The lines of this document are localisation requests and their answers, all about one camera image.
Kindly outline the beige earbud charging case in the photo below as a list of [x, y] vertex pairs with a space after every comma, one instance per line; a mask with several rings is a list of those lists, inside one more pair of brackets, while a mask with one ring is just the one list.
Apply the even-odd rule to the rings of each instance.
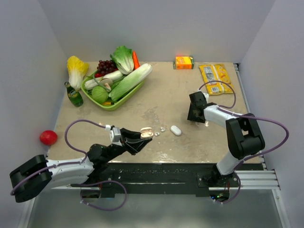
[[144, 127], [140, 130], [141, 139], [152, 138], [153, 136], [154, 133], [151, 127]]

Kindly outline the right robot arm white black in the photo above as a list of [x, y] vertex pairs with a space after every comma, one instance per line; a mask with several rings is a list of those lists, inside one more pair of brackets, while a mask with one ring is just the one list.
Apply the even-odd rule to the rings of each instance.
[[250, 155], [255, 155], [265, 148], [265, 140], [255, 116], [251, 113], [231, 113], [215, 103], [208, 103], [202, 92], [189, 95], [189, 121], [216, 123], [227, 133], [228, 153], [212, 167], [210, 174], [204, 177], [209, 185], [223, 186], [232, 176], [235, 168]]

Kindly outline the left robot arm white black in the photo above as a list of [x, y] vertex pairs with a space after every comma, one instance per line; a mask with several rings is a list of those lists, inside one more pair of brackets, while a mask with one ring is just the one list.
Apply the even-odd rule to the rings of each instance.
[[103, 127], [110, 135], [110, 145], [93, 144], [83, 158], [70, 160], [50, 160], [44, 155], [36, 155], [14, 169], [9, 177], [12, 184], [11, 195], [17, 203], [35, 198], [43, 190], [64, 185], [94, 186], [109, 161], [124, 152], [136, 155], [154, 137], [152, 128], [145, 127], [139, 132], [110, 125]]

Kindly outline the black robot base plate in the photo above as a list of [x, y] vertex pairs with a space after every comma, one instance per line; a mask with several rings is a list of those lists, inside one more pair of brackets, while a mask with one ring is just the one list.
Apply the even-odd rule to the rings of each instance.
[[85, 184], [100, 181], [104, 197], [115, 194], [167, 194], [209, 197], [209, 188], [237, 187], [236, 174], [221, 176], [213, 163], [110, 163], [93, 171]]

